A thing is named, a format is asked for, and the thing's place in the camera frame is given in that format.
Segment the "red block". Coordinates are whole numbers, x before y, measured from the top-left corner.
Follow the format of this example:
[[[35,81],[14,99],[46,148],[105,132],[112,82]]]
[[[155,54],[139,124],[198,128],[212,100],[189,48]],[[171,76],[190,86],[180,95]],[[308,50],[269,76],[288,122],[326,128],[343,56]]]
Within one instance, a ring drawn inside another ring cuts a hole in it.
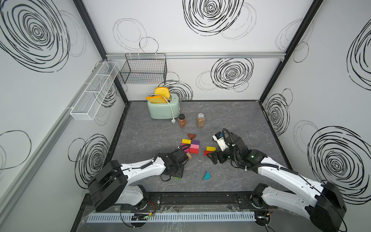
[[[190,148],[189,149],[189,152],[192,153],[192,154],[198,154],[199,153],[199,149],[197,149],[197,148]]]
[[[211,153],[211,151],[207,151],[207,150],[206,150],[206,151],[204,151],[203,154],[204,154],[205,156],[207,156],[209,153]]]

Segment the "front yellow toast slice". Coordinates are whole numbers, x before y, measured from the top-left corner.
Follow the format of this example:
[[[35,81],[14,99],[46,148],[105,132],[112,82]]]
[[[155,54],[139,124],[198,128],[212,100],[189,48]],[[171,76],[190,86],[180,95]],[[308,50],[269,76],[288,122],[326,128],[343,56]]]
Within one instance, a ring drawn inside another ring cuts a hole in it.
[[[152,104],[168,103],[167,99],[161,95],[148,96],[146,99]]]

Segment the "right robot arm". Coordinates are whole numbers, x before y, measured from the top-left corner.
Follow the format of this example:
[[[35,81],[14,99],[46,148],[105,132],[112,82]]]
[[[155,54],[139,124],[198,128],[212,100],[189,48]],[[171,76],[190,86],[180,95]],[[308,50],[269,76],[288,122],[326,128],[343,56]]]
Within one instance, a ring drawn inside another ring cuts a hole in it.
[[[253,207],[276,206],[309,219],[323,232],[341,231],[347,208],[336,185],[303,177],[265,153],[249,149],[242,138],[233,133],[220,131],[213,135],[213,140],[219,146],[207,155],[213,164],[230,160],[235,168],[253,171],[288,189],[280,191],[258,184],[249,199]]]

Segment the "magenta block beside yellow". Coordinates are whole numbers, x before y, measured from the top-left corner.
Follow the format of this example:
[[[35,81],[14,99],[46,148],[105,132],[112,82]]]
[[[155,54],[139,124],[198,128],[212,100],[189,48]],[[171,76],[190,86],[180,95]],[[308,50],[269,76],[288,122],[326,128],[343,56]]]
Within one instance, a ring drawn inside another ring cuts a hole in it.
[[[191,144],[182,144],[180,146],[181,149],[187,149],[187,148],[190,148]]]

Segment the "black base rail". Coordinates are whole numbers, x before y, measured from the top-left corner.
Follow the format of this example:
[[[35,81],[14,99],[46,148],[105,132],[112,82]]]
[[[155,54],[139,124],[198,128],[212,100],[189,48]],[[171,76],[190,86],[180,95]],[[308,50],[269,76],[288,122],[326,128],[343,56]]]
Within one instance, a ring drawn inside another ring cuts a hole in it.
[[[99,212],[112,206],[120,206],[121,210],[130,211],[160,211],[166,206],[214,206],[228,205],[238,210],[263,211],[276,209],[263,203],[262,208],[255,208],[250,202],[251,191],[238,192],[148,192],[143,200],[134,205],[128,203],[116,203],[112,198],[99,206]]]

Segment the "yellow toast slice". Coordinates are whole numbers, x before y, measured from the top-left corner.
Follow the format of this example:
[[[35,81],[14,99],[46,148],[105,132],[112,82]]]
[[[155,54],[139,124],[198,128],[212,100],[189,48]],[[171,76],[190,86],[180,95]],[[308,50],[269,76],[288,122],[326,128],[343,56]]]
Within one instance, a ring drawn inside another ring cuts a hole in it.
[[[167,99],[161,95],[148,96],[146,99],[152,104],[168,103]]]
[[[164,97],[165,99],[170,99],[171,98],[171,94],[170,94],[170,91],[168,88],[166,87],[157,87],[155,89],[155,92],[154,94],[156,95],[161,95],[162,97]]]

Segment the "purple block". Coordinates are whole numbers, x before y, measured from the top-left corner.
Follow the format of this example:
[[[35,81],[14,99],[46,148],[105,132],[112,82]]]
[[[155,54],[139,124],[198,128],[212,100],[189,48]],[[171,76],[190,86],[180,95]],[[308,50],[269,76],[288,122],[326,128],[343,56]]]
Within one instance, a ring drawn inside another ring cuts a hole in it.
[[[200,145],[200,141],[199,140],[191,140],[191,144]]]

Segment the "teal triangle block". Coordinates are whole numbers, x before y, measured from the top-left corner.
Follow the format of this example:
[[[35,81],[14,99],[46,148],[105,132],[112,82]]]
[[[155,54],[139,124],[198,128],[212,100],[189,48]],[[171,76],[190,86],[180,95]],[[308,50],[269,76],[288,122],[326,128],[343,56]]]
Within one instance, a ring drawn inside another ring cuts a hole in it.
[[[209,180],[211,178],[211,175],[210,175],[210,172],[208,171],[205,176],[204,176],[204,180]]]

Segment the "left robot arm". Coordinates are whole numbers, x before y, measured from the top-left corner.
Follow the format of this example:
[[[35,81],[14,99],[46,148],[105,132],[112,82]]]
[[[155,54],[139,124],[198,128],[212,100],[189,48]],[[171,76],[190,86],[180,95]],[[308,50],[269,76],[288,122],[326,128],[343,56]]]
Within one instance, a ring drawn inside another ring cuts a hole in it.
[[[113,205],[131,205],[144,208],[149,196],[143,185],[132,183],[152,176],[181,178],[189,157],[186,153],[191,145],[184,144],[169,153],[157,153],[153,158],[120,164],[118,160],[108,162],[88,182],[90,198],[95,211],[102,212]]]

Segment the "white mesh wall shelf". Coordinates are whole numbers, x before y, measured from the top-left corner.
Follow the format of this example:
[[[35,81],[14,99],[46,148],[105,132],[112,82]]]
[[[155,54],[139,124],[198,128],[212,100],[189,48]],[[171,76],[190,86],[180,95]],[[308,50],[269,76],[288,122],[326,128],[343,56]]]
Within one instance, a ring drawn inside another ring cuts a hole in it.
[[[118,97],[117,89],[114,87],[118,72],[118,62],[99,62],[70,115],[75,120],[93,120],[101,107],[112,107]]]

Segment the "brown triangle block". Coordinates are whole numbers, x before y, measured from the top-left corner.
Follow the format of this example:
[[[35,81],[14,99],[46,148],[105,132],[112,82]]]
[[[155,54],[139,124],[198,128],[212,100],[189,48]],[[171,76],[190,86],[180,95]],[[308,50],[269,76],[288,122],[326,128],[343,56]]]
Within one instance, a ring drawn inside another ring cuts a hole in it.
[[[193,140],[193,139],[196,138],[196,135],[195,135],[195,134],[191,134],[191,133],[188,133],[187,136],[188,136],[188,138],[189,138],[190,140]]]

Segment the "brown spice jar silver lid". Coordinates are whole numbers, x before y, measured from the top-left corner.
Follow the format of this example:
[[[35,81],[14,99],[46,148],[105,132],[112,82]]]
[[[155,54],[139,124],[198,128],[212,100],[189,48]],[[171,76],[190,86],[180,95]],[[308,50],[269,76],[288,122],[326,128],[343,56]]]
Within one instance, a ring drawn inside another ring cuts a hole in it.
[[[197,127],[201,128],[205,125],[205,118],[203,113],[199,113],[197,116]]]

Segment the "back yellow toast slice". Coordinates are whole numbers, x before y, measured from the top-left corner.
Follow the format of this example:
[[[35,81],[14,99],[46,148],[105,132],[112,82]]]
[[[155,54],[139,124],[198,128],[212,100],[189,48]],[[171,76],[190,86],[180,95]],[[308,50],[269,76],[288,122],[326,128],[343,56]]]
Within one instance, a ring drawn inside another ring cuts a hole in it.
[[[155,92],[154,94],[156,95],[161,95],[162,97],[164,97],[165,99],[170,99],[171,98],[171,94],[170,94],[170,91],[168,88],[166,87],[157,87],[155,89]]]

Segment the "red pepper spice jar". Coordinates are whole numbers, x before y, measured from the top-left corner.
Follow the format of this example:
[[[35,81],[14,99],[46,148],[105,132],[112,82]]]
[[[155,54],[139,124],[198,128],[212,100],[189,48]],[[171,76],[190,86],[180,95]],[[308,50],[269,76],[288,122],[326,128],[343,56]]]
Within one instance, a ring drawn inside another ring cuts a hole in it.
[[[186,118],[184,114],[180,114],[178,117],[178,122],[181,128],[186,126]]]

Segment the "light pink block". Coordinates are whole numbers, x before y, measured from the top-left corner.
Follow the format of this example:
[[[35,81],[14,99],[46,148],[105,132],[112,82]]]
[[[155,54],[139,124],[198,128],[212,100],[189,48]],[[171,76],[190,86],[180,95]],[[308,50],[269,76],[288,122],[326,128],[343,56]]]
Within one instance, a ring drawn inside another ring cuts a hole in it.
[[[200,149],[200,145],[191,144],[190,149],[197,149],[197,150],[199,150]]]

